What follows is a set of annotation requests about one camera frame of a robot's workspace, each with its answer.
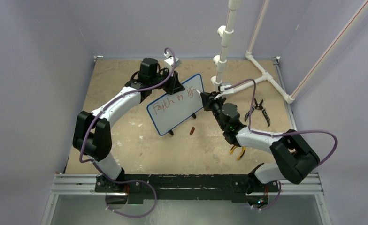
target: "pliers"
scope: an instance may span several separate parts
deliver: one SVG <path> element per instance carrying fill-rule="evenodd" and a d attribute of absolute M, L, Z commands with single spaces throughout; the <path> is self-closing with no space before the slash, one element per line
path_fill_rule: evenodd
<path fill-rule="evenodd" d="M 237 148 L 237 146 L 233 146 L 230 150 L 230 154 L 232 154 L 234 152 L 234 150 Z M 237 160 L 240 160 L 242 158 L 242 156 L 244 156 L 245 154 L 245 151 L 246 151 L 246 147 L 242 147 L 242 152 L 241 154 L 237 157 Z"/>
<path fill-rule="evenodd" d="M 255 104 L 255 105 L 254 105 L 254 106 L 252 106 L 251 111 L 249 111 L 249 112 L 247 112 L 247 113 L 246 113 L 246 115 L 245 115 L 245 122 L 246 122 L 247 118 L 249 118 L 249 113 L 251 114 L 251 113 L 253 113 L 253 111 L 254 111 L 255 109 L 258 109 L 258 110 L 261 110 L 261 112 L 263 113 L 264 118 L 266 118 L 266 121 L 267 121 L 268 126 L 270 126 L 270 125 L 271 125 L 270 117 L 268 117 L 267 112 L 266 112 L 266 109 L 265 109 L 265 108 L 263 108 L 263 106 L 261 105 L 261 104 L 263 104 L 263 101 L 264 101 L 264 99 L 262 99 L 262 100 L 261 100 L 261 102 L 260 102 L 260 104 L 258 104 L 258 103 L 257 103 L 257 100 L 256 100 L 256 99 L 254 99 L 254 104 Z"/>

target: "black pliers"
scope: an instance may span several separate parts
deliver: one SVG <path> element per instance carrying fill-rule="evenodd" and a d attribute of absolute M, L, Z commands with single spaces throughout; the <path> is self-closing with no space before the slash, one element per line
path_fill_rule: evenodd
<path fill-rule="evenodd" d="M 253 111 L 255 109 L 258 109 L 258 110 L 261 110 L 261 112 L 263 113 L 264 118 L 266 118 L 266 121 L 267 121 L 268 126 L 271 125 L 270 117 L 268 117 L 267 112 L 266 112 L 266 109 L 263 108 L 263 106 L 261 105 L 261 104 L 263 104 L 263 101 L 264 101 L 264 99 L 262 99 L 261 102 L 260 102 L 260 104 L 258 104 L 257 103 L 257 100 L 254 99 L 254 104 L 255 105 L 252 106 L 252 110 L 250 112 L 247 112 L 247 114 L 245 115 L 245 122 L 246 122 L 247 118 L 249 118 L 249 113 L 253 113 Z"/>

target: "small orange object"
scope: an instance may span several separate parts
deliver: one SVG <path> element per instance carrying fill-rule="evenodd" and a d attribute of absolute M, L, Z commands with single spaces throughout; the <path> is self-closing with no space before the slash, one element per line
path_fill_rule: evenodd
<path fill-rule="evenodd" d="M 194 133 L 195 127 L 192 127 L 190 135 L 192 135 Z"/>

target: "cable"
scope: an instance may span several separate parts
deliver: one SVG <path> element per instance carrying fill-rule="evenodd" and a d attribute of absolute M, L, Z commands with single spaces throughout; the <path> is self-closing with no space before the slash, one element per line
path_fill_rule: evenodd
<path fill-rule="evenodd" d="M 135 72 L 135 73 L 133 73 L 133 75 L 131 75 L 131 80 L 133 80 L 134 79 L 134 77 L 136 76 L 138 74 L 138 71 L 137 72 Z"/>
<path fill-rule="evenodd" d="M 251 100 L 251 103 L 250 103 L 250 110 L 249 110 L 249 125 L 248 125 L 249 130 L 250 130 L 250 116 L 251 116 L 251 114 L 252 114 L 252 106 L 253 106 L 253 102 L 254 102 L 254 96 L 256 96 L 256 81 L 255 81 L 254 79 L 252 79 L 252 78 L 249 78 L 249 79 L 243 80 L 243 81 L 241 81 L 241 82 L 239 82 L 239 83 L 237 83 L 237 84 L 234 84 L 234 85 L 232 85 L 231 87 L 225 88 L 224 90 L 228 90 L 228 89 L 231 89 L 231 88 L 235 88 L 235 87 L 237 87 L 237 86 L 239 86 L 239 85 L 241 85 L 241 84 L 243 84 L 243 83 L 245 83 L 245 82 L 247 82 L 247 81 L 252 81 L 252 82 L 253 82 L 253 96 L 252 96 L 252 100 Z"/>
<path fill-rule="evenodd" d="M 252 95 L 252 101 L 251 101 L 251 105 L 250 105 L 250 110 L 249 112 L 251 112 L 252 110 L 252 106 L 253 106 L 253 101 L 254 101 L 254 97 L 256 95 L 256 81 L 254 79 L 246 79 L 246 80 L 243 80 L 237 84 L 234 84 L 232 85 L 231 87 L 228 87 L 228 88 L 225 88 L 224 90 L 228 90 L 228 89 L 231 89 L 231 88 L 235 88 L 247 81 L 252 81 L 253 82 L 253 95 Z M 248 125 L 248 128 L 249 128 L 249 131 L 250 132 L 253 132 L 255 134 L 258 134 L 258 135 L 263 135 L 263 136 L 269 136 L 271 137 L 271 134 L 269 133 L 264 133 L 264 132 L 261 132 L 261 131 L 255 131 L 255 130 L 252 130 L 251 129 L 251 117 L 252 117 L 252 114 L 249 113 L 249 125 Z M 333 153 L 335 152 L 336 148 L 337 148 L 337 144 L 338 144 L 338 140 L 337 140 L 337 137 L 332 134 L 331 132 L 329 131 L 326 131 L 326 130 L 303 130 L 303 131 L 295 131 L 295 132 L 290 132 L 290 133 L 284 133 L 284 134 L 276 134 L 276 135 L 272 135 L 272 137 L 285 137 L 285 136 L 291 136 L 291 135 L 301 135 L 301 134 L 310 134 L 310 133 L 322 133 L 322 134 L 328 134 L 330 136 L 333 137 L 333 140 L 335 141 L 335 143 L 333 144 L 333 147 L 332 149 L 330 150 L 330 152 L 327 154 L 327 156 L 325 158 L 323 158 L 323 160 L 321 160 L 318 164 L 318 166 L 322 165 L 323 163 L 326 162 L 326 160 L 328 160 L 332 155 Z"/>
<path fill-rule="evenodd" d="M 153 205 L 152 205 L 152 207 L 151 207 L 151 209 L 148 211 L 148 212 L 146 212 L 146 213 L 143 213 L 143 214 L 140 214 L 140 215 L 129 215 L 129 214 L 125 214 L 125 213 L 122 213 L 122 212 L 119 212 L 119 211 L 116 211 L 116 210 L 114 210 L 114 209 L 112 209 L 112 208 L 110 208 L 109 207 L 109 205 L 108 205 L 108 202 L 107 202 L 107 199 L 105 198 L 105 205 L 107 206 L 107 209 L 108 210 L 110 210 L 111 212 L 114 212 L 114 213 L 116 213 L 116 214 L 119 214 L 119 215 L 121 215 L 121 216 L 124 216 L 124 217 L 129 217 L 129 218 L 141 218 L 141 217 L 144 217 L 144 216 L 146 216 L 146 215 L 148 215 L 148 214 L 150 214 L 154 209 L 155 209 L 155 207 L 156 207 L 156 203 L 157 203 L 157 196 L 156 196 L 156 191 L 155 191 L 155 189 L 149 184 L 149 183 L 147 183 L 147 182 L 145 182 L 145 181 L 143 181 L 143 180 L 128 180 L 128 181 L 116 181 L 116 180 L 114 180 L 114 179 L 112 179 L 112 178 L 110 178 L 108 175 L 106 175 L 99 167 L 98 167 L 98 165 L 95 163 L 95 162 L 93 162 L 93 166 L 106 178 L 106 179 L 108 179 L 110 182 L 112 182 L 112 183 L 115 183 L 115 184 L 129 184 L 129 183 L 136 183 L 136 182 L 138 182 L 138 183 L 143 183 L 143 184 L 146 184 L 146 185 L 148 185 L 149 187 L 150 187 L 150 189 L 152 190 L 152 192 L 153 192 L 153 196 L 154 196 L 154 198 L 155 198 L 155 201 L 154 201 L 154 203 L 153 203 Z"/>
<path fill-rule="evenodd" d="M 94 119 L 92 120 L 92 122 L 90 123 L 90 126 L 89 128 L 87 129 L 86 131 L 86 134 L 84 135 L 84 139 L 83 139 L 83 144 L 82 144 L 82 148 L 80 149 L 80 155 L 79 155 L 79 161 L 81 163 L 85 163 L 85 162 L 92 162 L 92 164 L 94 165 L 94 167 L 96 167 L 96 169 L 104 175 L 105 178 L 107 178 L 108 180 L 110 180 L 111 182 L 113 183 L 116 183 L 116 184 L 128 184 L 128 183 L 134 183 L 134 182 L 139 182 L 139 183 L 144 183 L 146 185 L 148 185 L 151 190 L 153 191 L 153 195 L 155 197 L 155 201 L 153 203 L 153 206 L 152 208 L 144 213 L 144 214 L 141 214 L 141 215 L 128 215 L 128 214 L 125 214 L 125 213 L 122 213 L 122 212 L 118 212 L 118 211 L 115 211 L 113 209 L 111 209 L 107 202 L 107 208 L 109 210 L 111 210 L 112 212 L 116 213 L 116 214 L 119 214 L 119 215 L 122 215 L 122 216 L 125 216 L 125 217 L 129 217 L 129 218 L 140 218 L 140 217 L 144 217 L 148 214 L 150 214 L 152 212 L 152 210 L 154 210 L 155 206 L 156 206 L 156 202 L 157 202 L 157 196 L 156 196 L 156 192 L 155 192 L 155 189 L 147 182 L 145 181 L 142 181 L 142 180 L 129 180 L 129 181 L 116 181 L 116 180 L 113 180 L 112 178 L 108 177 L 98 166 L 97 164 L 95 163 L 95 161 L 93 159 L 87 159 L 87 160 L 83 160 L 83 154 L 84 154 L 84 148 L 85 148 L 85 144 L 86 144 L 86 141 L 87 141 L 87 138 L 89 137 L 89 134 L 95 124 L 95 122 L 97 121 L 97 119 L 103 114 L 105 113 L 105 111 L 113 104 L 115 103 L 117 100 L 121 99 L 124 95 L 128 95 L 128 94 L 131 94 L 131 93 L 135 93 L 135 92 L 141 92 L 141 91 L 146 91 L 146 90 L 152 90 L 152 89 L 155 89 L 161 85 L 163 85 L 166 81 L 169 80 L 169 78 L 173 75 L 174 73 L 174 68 L 176 67 L 176 55 L 174 54 L 174 52 L 170 49 L 170 48 L 165 48 L 164 52 L 167 53 L 167 50 L 169 50 L 171 52 L 171 55 L 173 56 L 173 67 L 172 67 L 172 70 L 170 72 L 170 74 L 162 81 L 160 82 L 159 84 L 157 85 L 154 85 L 152 87 L 148 87 L 148 88 L 143 88 L 143 89 L 138 89 L 138 90 L 131 90 L 131 91 L 128 91 L 128 92 L 125 92 L 123 95 L 119 95 L 117 97 L 115 97 L 114 99 L 112 99 L 109 103 L 107 103 L 103 108 L 102 110 L 94 117 Z"/>
<path fill-rule="evenodd" d="M 278 184 L 279 184 L 278 194 L 276 194 L 276 197 L 274 198 L 274 200 L 270 204 L 268 204 L 266 207 L 264 207 L 262 209 L 258 209 L 258 210 L 260 210 L 260 211 L 268 210 L 269 208 L 271 208 L 276 203 L 276 201 L 278 200 L 279 196 L 281 195 L 281 190 L 282 190 L 282 184 L 281 184 L 281 182 L 278 181 Z"/>
<path fill-rule="evenodd" d="M 267 196 L 267 198 L 268 198 L 268 185 L 266 185 L 266 190 L 265 190 L 265 192 L 266 192 L 266 196 Z"/>

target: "white pvc pipe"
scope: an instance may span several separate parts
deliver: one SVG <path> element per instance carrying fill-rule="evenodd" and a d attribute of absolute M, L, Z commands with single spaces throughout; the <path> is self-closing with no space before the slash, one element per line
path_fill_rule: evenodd
<path fill-rule="evenodd" d="M 256 42 L 256 38 L 257 38 L 257 35 L 259 34 L 261 23 L 263 22 L 264 15 L 266 14 L 269 3 L 270 3 L 270 0 L 264 0 L 263 5 L 261 6 L 259 18 L 257 19 L 256 27 L 253 30 L 252 39 L 250 40 L 250 44 L 247 49 L 248 53 L 252 53 L 254 42 Z"/>
<path fill-rule="evenodd" d="M 234 22 L 235 22 L 235 18 L 237 17 L 237 10 L 239 8 L 241 4 L 241 0 L 229 0 L 228 2 L 228 17 L 227 17 L 227 23 L 225 25 L 225 32 L 226 33 L 230 33 L 232 34 L 232 32 L 234 31 Z M 222 49 L 220 52 L 220 63 L 224 63 L 224 67 L 225 67 L 225 63 L 227 62 L 227 55 L 228 55 L 228 47 L 230 45 L 230 41 L 225 42 L 225 46 L 223 44 L 222 41 Z M 216 75 L 216 83 L 221 83 L 222 82 L 222 75 L 224 73 L 223 71 L 217 71 L 217 75 Z"/>
<path fill-rule="evenodd" d="M 260 63 L 254 59 L 254 57 L 251 54 L 247 54 L 247 59 L 250 60 L 253 65 L 261 72 L 261 78 L 262 81 L 268 81 L 272 84 L 272 86 L 274 86 L 274 88 L 282 95 L 282 97 L 285 99 L 286 102 L 288 103 L 292 103 L 294 101 L 294 99 L 290 98 L 290 96 L 282 89 L 282 87 L 274 80 L 274 78 L 272 77 L 272 75 L 265 70 Z"/>
<path fill-rule="evenodd" d="M 290 98 L 295 99 L 296 96 L 303 90 L 306 84 L 311 80 L 311 78 L 315 75 L 316 71 L 321 67 L 321 65 L 325 62 L 327 58 L 334 52 L 333 49 L 340 44 L 347 34 L 355 27 L 355 25 L 360 21 L 362 16 L 368 11 L 368 0 L 365 0 L 360 8 L 354 13 L 354 15 L 350 18 L 347 24 L 343 27 L 343 29 L 339 32 L 336 38 L 332 41 L 329 47 L 325 50 L 325 52 L 321 55 L 318 61 L 314 64 L 314 66 L 310 69 L 301 83 L 297 86 L 295 91 L 291 94 Z"/>

